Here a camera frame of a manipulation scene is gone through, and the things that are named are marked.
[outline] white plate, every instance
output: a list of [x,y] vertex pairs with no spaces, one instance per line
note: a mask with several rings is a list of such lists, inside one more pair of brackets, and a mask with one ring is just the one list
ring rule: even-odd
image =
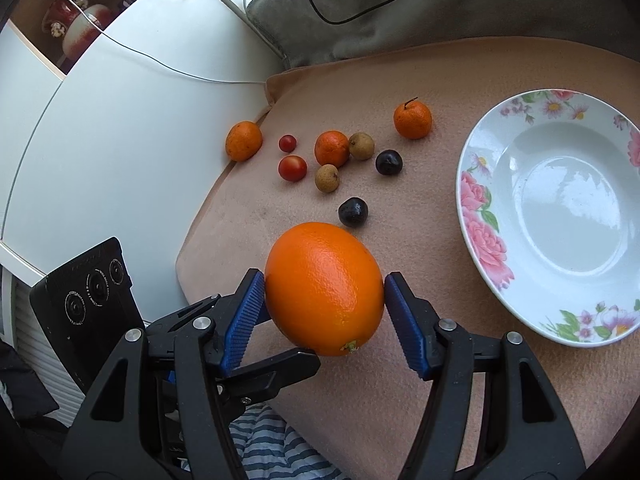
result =
[[536,332],[596,347],[640,324],[639,168],[638,128],[578,92],[526,92],[471,131],[456,181],[466,246]]

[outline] striped fabric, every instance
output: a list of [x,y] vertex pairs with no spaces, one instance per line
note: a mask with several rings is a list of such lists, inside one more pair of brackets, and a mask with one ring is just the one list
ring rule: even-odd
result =
[[249,480],[350,480],[266,404],[248,408],[229,431]]

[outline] pink blanket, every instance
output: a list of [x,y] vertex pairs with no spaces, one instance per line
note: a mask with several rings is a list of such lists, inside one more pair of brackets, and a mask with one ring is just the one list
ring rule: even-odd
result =
[[[640,394],[640,332],[620,344],[575,349],[519,323],[476,271],[460,233],[454,202],[458,157],[466,136],[492,106],[518,92],[569,88],[599,97],[640,121],[640,64],[596,48],[557,40],[489,38],[432,44],[402,52],[293,70],[273,77],[273,108],[262,124],[264,145],[219,181],[178,257],[190,301],[235,290],[249,267],[264,268],[274,240],[304,221],[338,223],[350,196],[369,204],[355,235],[383,274],[401,271],[414,292],[470,332],[528,340],[554,383],[587,461],[609,443]],[[395,106],[418,96],[434,131],[418,141],[395,133]],[[373,160],[349,162],[341,184],[322,195],[314,185],[316,137],[363,130],[376,151],[398,150],[404,170],[380,177]],[[296,184],[277,173],[283,134],[298,138],[309,175]],[[252,335],[247,359],[290,347],[272,323]],[[482,405],[474,387],[460,466],[472,462]],[[321,454],[354,479],[396,478],[411,447],[430,386],[409,370],[385,314],[372,340],[355,354],[323,358],[318,374],[286,390],[273,407]]]

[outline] pink flower pattern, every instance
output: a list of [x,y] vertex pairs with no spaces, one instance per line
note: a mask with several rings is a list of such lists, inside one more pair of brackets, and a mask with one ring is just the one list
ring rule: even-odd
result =
[[575,95],[575,92],[570,90],[552,90],[551,93],[562,101],[568,101]]
[[525,122],[533,124],[536,121],[535,105],[538,111],[549,119],[558,119],[563,117],[565,112],[569,112],[571,120],[582,120],[589,107],[572,104],[571,99],[576,95],[578,92],[571,90],[529,92],[509,101],[509,104],[500,109],[500,115],[503,117],[523,116]]
[[627,145],[629,148],[629,162],[631,162],[632,166],[640,168],[640,132],[635,128],[631,128],[629,135],[631,135],[631,140]]
[[460,178],[460,203],[470,211],[475,211],[486,203],[484,187],[480,186],[468,171],[463,171]]
[[497,234],[498,221],[489,207],[491,193],[486,186],[478,184],[471,175],[473,171],[490,176],[484,157],[473,153],[472,166],[460,176],[460,205],[465,231],[474,254],[481,267],[498,290],[507,288],[515,277],[506,265],[507,247]]
[[[571,99],[576,95],[577,92],[558,89],[529,92],[509,101],[500,109],[500,115],[504,118],[521,116],[527,123],[533,124],[533,105],[536,105],[537,110],[550,119],[565,116],[580,121],[589,107],[572,104]],[[629,161],[634,167],[640,168],[640,131],[620,114],[615,115],[613,123],[621,131],[630,128],[627,145]],[[473,153],[471,161],[472,166],[463,171],[460,177],[460,202],[465,231],[481,267],[498,290],[501,290],[507,288],[515,277],[506,265],[507,247],[497,234],[497,219],[489,210],[491,193],[487,186],[478,184],[471,175],[478,170],[478,175],[490,178],[491,172],[486,160],[478,154]],[[633,310],[623,310],[617,305],[606,307],[604,301],[601,301],[593,311],[583,310],[581,314],[575,315],[567,310],[560,310],[560,314],[564,322],[548,320],[548,324],[541,323],[541,326],[568,341],[605,341],[634,330],[640,324],[640,299],[636,300]]]
[[576,316],[561,310],[563,321],[542,323],[542,327],[567,341],[594,343],[606,341],[635,329],[640,322],[640,300],[636,300],[633,310],[623,310],[617,305],[606,307],[604,301],[598,303],[594,312],[583,310]]
[[571,115],[572,120],[578,119],[579,121],[584,119],[584,113],[589,109],[588,106],[579,105],[574,108],[574,113]]
[[556,99],[548,99],[543,105],[542,111],[549,119],[557,119],[564,112],[564,106]]
[[490,225],[480,219],[475,211],[463,209],[463,217],[466,234],[484,272],[498,290],[507,288],[510,281],[515,278],[511,269],[505,264],[507,247],[504,241]]

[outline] black plum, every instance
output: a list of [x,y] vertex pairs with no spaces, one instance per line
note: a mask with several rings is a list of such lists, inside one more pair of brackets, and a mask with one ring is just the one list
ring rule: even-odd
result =
[[355,196],[348,199],[338,208],[338,218],[347,227],[360,227],[367,221],[369,207],[367,203]]
[[396,150],[385,150],[376,157],[376,169],[379,174],[397,175],[402,171],[402,157]]

